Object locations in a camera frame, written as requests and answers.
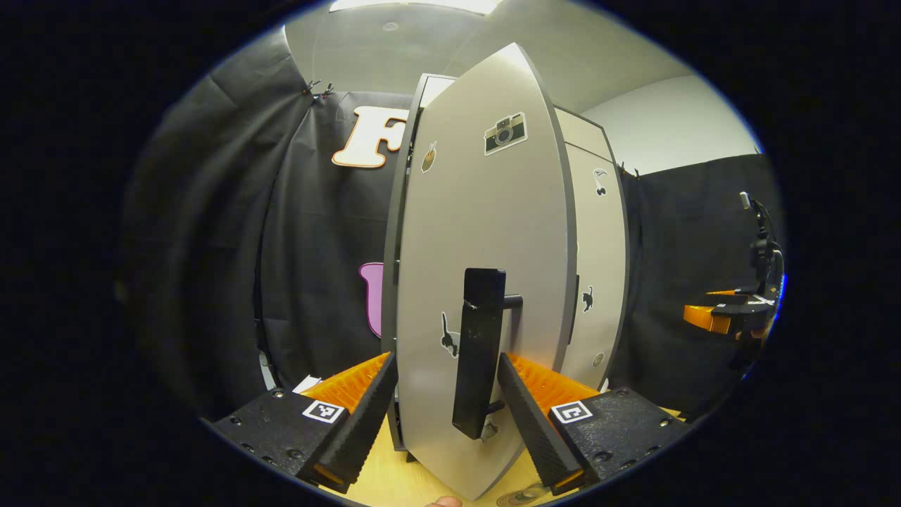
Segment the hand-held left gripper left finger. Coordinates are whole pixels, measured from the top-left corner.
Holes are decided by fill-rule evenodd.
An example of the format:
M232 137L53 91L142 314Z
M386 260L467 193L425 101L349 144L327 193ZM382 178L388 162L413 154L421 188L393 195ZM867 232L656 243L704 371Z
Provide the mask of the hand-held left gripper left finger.
M346 493L392 404L396 355L381 353L302 392L274 388L211 426L284 474Z

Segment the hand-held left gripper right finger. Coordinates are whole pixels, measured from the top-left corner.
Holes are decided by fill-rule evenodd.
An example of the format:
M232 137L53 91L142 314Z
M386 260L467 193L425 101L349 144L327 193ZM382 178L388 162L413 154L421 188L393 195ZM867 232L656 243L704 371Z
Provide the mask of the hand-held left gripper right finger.
M634 389L599 392L516 354L499 357L498 382L538 477L554 495L620 480L691 429Z

